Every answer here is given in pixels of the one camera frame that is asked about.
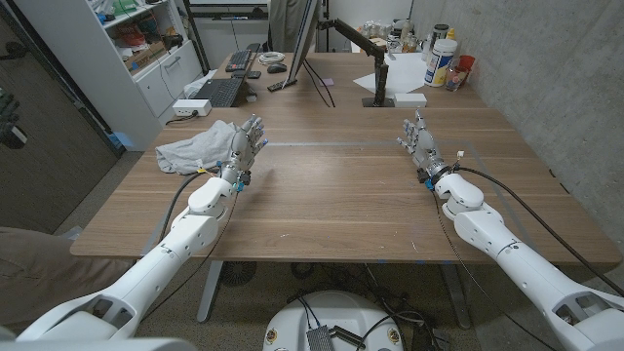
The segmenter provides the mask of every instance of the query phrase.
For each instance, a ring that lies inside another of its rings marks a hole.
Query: drawer
[[[174,97],[184,91],[184,86],[192,82],[202,73],[193,43],[189,40],[181,48],[172,52],[171,56],[163,60],[163,76]]]
[[[136,85],[154,117],[158,118],[201,71],[193,43],[186,41],[181,48],[174,48],[160,58],[160,64],[141,75]]]

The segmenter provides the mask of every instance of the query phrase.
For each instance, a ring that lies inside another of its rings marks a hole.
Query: red cup
[[[459,71],[461,69],[462,71],[465,72],[465,76],[463,80],[461,81],[461,84],[459,84],[459,88],[463,87],[464,84],[466,83],[466,80],[468,79],[468,76],[470,75],[470,72],[472,71],[472,65],[474,63],[475,63],[475,58],[469,55],[462,55],[459,57],[459,64],[457,65],[457,70]]]

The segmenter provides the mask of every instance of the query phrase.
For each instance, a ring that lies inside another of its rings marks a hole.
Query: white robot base
[[[364,336],[375,323],[388,316],[374,303],[350,292],[312,292],[303,299],[319,319],[321,326],[327,326],[330,330],[339,327],[358,337]],[[308,316],[312,329],[317,329],[315,318],[309,311]],[[266,328],[262,350],[310,350],[306,336],[309,331],[307,319],[306,309],[299,300],[289,303],[273,317]],[[366,350],[374,351],[402,351],[402,342],[399,329],[390,318],[364,340]],[[355,345],[345,341],[343,337],[332,337],[331,344],[335,351],[355,349]]]

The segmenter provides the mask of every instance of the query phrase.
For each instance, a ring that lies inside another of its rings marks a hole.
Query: white box
[[[176,116],[185,117],[197,111],[198,116],[207,116],[213,106],[207,99],[184,99],[181,98],[174,103],[174,112]]]
[[[427,105],[427,98],[424,94],[395,94],[395,107],[424,107]]]

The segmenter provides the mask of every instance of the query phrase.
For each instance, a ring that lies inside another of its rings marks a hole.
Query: plastic container
[[[427,62],[425,84],[431,87],[442,87],[446,83],[447,68],[457,49],[457,42],[450,39],[438,39]]]
[[[461,83],[459,84],[459,88],[463,87],[466,81],[468,80],[468,76],[470,75],[470,72],[472,71],[472,65],[474,63],[475,63],[475,58],[471,56],[462,55],[459,57],[459,64],[457,66],[464,69],[464,71],[466,72],[466,76],[464,77],[464,79],[461,80]]]
[[[422,43],[422,60],[427,61],[429,57],[429,46],[431,45],[431,34],[427,34],[427,39]]]
[[[429,43],[429,55],[427,56],[426,60],[427,62],[431,60],[431,53],[433,52],[433,47],[436,45],[436,41],[438,39],[446,39],[448,31],[448,24],[436,24],[433,26],[433,32],[431,33],[431,42]]]

